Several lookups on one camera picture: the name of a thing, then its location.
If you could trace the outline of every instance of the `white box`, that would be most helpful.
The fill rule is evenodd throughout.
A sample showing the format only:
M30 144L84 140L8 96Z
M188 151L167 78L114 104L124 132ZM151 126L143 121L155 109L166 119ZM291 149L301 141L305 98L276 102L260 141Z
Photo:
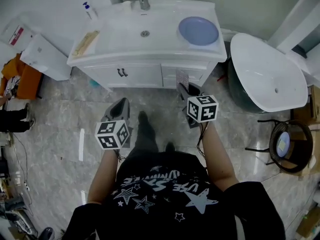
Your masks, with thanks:
M67 59L40 34L33 37L20 57L21 61L56 81L70 79L72 68L67 65Z
M125 120L97 122L94 136L103 150L119 150L129 137Z
M186 114L198 123L217 119L218 102L213 95L189 97Z

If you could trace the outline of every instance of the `person's leg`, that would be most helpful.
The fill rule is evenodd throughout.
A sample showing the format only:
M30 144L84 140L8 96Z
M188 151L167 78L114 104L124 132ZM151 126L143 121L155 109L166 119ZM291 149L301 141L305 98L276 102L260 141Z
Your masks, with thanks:
M7 125L7 131L11 133L23 133L30 129L31 121L12 120Z
M156 133L148 121L148 116L144 111L141 111L138 116L139 125L138 133L134 149L131 154L137 150L150 151L153 153L159 152L156 143Z
M9 121L18 121L25 119L28 114L28 103L25 105L24 109L20 110L12 110L12 111L6 111L5 112L5 118L8 119Z
M172 141L168 142L166 147L165 147L165 152L171 153L171 152L175 152L176 151L176 147L173 144Z

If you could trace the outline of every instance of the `sink vanity cabinet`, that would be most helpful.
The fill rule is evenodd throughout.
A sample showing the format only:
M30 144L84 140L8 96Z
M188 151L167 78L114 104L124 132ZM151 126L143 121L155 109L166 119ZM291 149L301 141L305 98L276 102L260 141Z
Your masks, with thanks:
M74 41L67 64L76 66L110 88L176 88L176 71L202 86L218 62L227 58L215 4L188 0L149 0L142 11L139 1L114 4L98 11L99 20L88 22ZM219 38L197 46L180 35L181 20L199 16L213 22ZM88 32L99 35L82 56L72 53Z

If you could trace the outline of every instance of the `red label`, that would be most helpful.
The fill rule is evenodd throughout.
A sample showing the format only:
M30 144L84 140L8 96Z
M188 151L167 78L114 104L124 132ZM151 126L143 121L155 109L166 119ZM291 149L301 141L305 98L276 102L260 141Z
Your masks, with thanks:
M17 33L14 33L16 34L15 37L13 38L13 40L11 41L11 45L14 46L16 44L16 42L18 41L19 37L21 36L22 32L24 31L24 29L22 27L20 27L20 29L18 30Z

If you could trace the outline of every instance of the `blue bowl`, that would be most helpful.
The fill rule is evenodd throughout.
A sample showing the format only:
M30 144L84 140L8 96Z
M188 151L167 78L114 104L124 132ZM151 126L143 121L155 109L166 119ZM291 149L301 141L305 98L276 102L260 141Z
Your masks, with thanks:
M276 153L279 157L283 158L289 151L290 135L286 131L281 133L276 142Z
M181 20L179 32L190 44L207 46L219 37L215 24L202 17L188 17Z

